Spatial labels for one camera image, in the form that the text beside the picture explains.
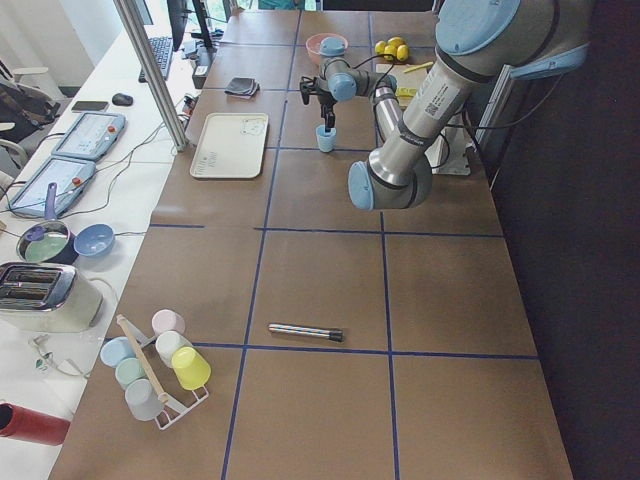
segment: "pot handle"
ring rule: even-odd
[[[47,187],[47,198],[44,202],[44,219],[55,220],[56,219],[56,190],[58,184],[51,182]]]

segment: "black mouse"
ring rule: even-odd
[[[126,93],[116,93],[111,99],[111,103],[119,107],[128,107],[133,105],[133,97]]]

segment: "silver toaster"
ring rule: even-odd
[[[101,303],[102,294],[71,265],[0,265],[0,319],[22,330],[79,332]]]

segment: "cup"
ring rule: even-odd
[[[185,390],[197,390],[211,377],[211,365],[193,347],[182,347],[176,351],[171,364],[180,386]]]
[[[100,360],[111,368],[116,368],[125,358],[133,358],[136,354],[127,337],[116,337],[105,343],[100,349]]]
[[[11,403],[0,404],[0,437],[25,442],[60,445],[70,422]]]
[[[184,333],[184,318],[173,310],[163,309],[156,312],[151,318],[151,326],[156,336],[160,336],[169,330]]]
[[[151,382],[146,378],[139,378],[131,382],[124,391],[124,399],[131,414],[143,422],[153,420],[164,409],[164,405],[158,400],[158,395],[153,390]]]
[[[337,131],[331,128],[328,132],[324,125],[318,125],[316,128],[316,139],[318,140],[318,148],[321,152],[329,153],[336,146]]]
[[[171,366],[171,357],[173,354],[185,346],[193,347],[189,340],[174,330],[161,333],[156,340],[156,351],[158,355],[160,355],[162,362],[169,368],[173,368]]]
[[[146,378],[146,374],[137,358],[125,358],[116,367],[116,380],[123,390],[139,378]]]

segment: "cup rack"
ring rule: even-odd
[[[209,391],[207,390],[207,387],[203,386],[202,388],[193,390],[191,392],[194,396],[195,401],[191,405],[186,406],[182,402],[178,401],[175,397],[167,393],[162,387],[162,384],[160,384],[158,377],[153,371],[153,367],[151,367],[151,364],[142,351],[144,347],[150,345],[153,340],[155,340],[155,336],[149,338],[144,335],[144,333],[142,333],[140,329],[138,329],[138,327],[131,323],[124,315],[117,315],[116,322],[124,332],[127,340],[129,340],[129,344],[133,349],[133,353],[135,353],[136,358],[138,359],[138,361],[140,361],[140,365],[142,365],[142,368],[144,369],[149,382],[153,386],[156,395],[158,395],[158,400],[160,400],[160,402],[162,402],[165,406],[162,412],[160,412],[160,414],[154,419],[156,425],[160,430],[166,430],[167,428],[169,428],[191,410],[200,405],[207,397],[209,397]]]

